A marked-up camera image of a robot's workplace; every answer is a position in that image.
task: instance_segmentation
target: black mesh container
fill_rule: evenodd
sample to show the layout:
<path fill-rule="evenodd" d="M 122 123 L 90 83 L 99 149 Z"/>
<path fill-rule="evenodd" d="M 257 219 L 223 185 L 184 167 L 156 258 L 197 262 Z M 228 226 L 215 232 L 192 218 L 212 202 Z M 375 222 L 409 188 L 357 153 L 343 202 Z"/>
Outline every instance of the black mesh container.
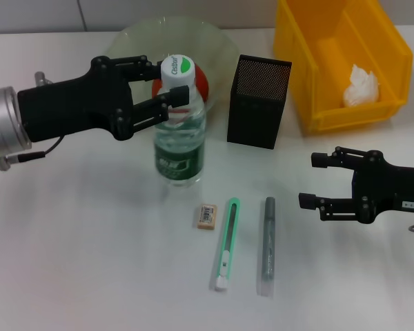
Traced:
<path fill-rule="evenodd" d="M 241 55 L 230 94 L 227 141 L 275 148 L 291 62 Z"/>

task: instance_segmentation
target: white wall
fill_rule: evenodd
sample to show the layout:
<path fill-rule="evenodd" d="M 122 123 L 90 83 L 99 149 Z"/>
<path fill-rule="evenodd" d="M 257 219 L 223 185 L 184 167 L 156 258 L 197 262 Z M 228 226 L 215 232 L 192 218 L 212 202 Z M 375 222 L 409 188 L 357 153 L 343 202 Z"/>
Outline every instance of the white wall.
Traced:
<path fill-rule="evenodd" d="M 189 15 L 221 28 L 275 26 L 277 0 L 80 0 L 89 30 L 121 30 L 147 17 Z"/>
<path fill-rule="evenodd" d="M 380 3 L 394 24 L 414 24 L 414 0 L 380 0 Z"/>
<path fill-rule="evenodd" d="M 414 0 L 379 1 L 395 24 L 414 24 Z M 273 27 L 277 6 L 277 0 L 0 0 L 0 33 L 83 31 L 79 3 L 89 31 L 121 30 L 169 15 L 222 28 Z"/>
<path fill-rule="evenodd" d="M 0 33 L 83 31 L 77 0 L 0 0 Z"/>

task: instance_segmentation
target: glass bowl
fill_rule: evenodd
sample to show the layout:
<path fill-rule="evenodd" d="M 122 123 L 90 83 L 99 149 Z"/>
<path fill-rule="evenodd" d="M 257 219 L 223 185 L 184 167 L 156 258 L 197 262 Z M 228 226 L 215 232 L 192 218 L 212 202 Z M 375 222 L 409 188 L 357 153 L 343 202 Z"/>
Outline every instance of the glass bowl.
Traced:
<path fill-rule="evenodd" d="M 219 28 L 191 17 L 146 19 L 121 31 L 105 55 L 111 59 L 146 55 L 156 63 L 172 54 L 190 57 L 209 85 L 206 110 L 230 93 L 239 59 L 237 46 Z M 130 84 L 135 103 L 152 96 L 152 82 Z"/>

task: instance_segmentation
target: bottle label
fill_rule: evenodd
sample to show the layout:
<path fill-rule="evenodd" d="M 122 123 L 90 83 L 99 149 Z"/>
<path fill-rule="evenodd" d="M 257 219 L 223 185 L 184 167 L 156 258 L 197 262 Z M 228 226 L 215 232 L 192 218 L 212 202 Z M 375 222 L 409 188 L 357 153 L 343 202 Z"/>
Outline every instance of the bottle label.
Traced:
<path fill-rule="evenodd" d="M 202 170 L 204 143 L 187 153 L 171 153 L 155 145 L 155 164 L 158 172 L 167 179 L 190 179 Z"/>

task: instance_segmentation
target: crumpled tissue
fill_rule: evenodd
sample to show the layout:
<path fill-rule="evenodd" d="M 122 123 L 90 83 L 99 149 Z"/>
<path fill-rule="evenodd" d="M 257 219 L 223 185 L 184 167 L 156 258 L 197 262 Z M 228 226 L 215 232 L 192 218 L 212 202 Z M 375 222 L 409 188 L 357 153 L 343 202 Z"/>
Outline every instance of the crumpled tissue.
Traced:
<path fill-rule="evenodd" d="M 350 81 L 351 85 L 344 92 L 345 107 L 355 107 L 379 99 L 379 82 L 373 72 L 367 74 L 362 68 L 353 65 Z"/>

